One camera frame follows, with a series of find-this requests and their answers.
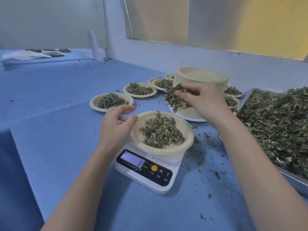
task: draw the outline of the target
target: dried leaves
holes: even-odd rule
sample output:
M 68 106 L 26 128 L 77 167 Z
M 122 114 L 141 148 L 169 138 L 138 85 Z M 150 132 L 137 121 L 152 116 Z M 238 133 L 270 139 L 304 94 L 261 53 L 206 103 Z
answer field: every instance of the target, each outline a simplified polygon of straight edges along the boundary
M 165 145 L 182 144 L 185 138 L 176 128 L 174 118 L 162 117 L 158 111 L 156 117 L 145 121 L 146 126 L 139 129 L 146 136 L 144 143 L 151 147 L 163 148 Z
M 308 88 L 255 93 L 237 114 L 276 165 L 308 179 Z
M 102 109 L 109 109 L 111 107 L 118 107 L 122 104 L 129 104 L 129 101 L 125 100 L 122 97 L 119 97 L 119 95 L 114 94 L 110 92 L 107 96 L 104 96 L 99 102 L 98 102 L 98 108 Z
M 130 85 L 126 88 L 126 91 L 133 95 L 148 95 L 153 93 L 153 89 L 146 86 L 140 86 L 137 82 L 130 83 Z
M 192 94 L 191 90 L 188 90 L 185 88 L 182 84 L 178 84 L 175 87 L 171 88 L 170 90 L 165 92 L 165 98 L 164 100 L 168 101 L 169 105 L 173 108 L 173 112 L 179 111 L 179 109 L 182 108 L 183 105 L 186 105 L 187 103 L 177 96 L 175 96 L 174 92 L 176 90 L 181 90 L 182 92 L 189 92 Z
M 224 96 L 225 101 L 229 107 L 237 106 L 237 102 L 230 96 Z
M 165 79 L 165 78 L 163 78 L 163 79 L 157 81 L 157 82 L 155 83 L 155 85 L 158 86 L 158 87 L 160 87 L 160 88 L 164 88 L 164 89 L 169 90 L 169 89 L 172 88 L 173 81 L 170 80 L 170 79 Z
M 235 86 L 227 86 L 227 89 L 224 91 L 224 93 L 228 95 L 242 95 L 242 93 L 235 87 Z

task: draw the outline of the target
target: power button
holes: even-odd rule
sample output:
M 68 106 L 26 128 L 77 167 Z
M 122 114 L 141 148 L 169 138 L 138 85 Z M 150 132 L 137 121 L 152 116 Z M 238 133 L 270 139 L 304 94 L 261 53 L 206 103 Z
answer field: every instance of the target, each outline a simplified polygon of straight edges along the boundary
M 151 170 L 155 172 L 158 170 L 158 167 L 156 165 L 152 165 Z

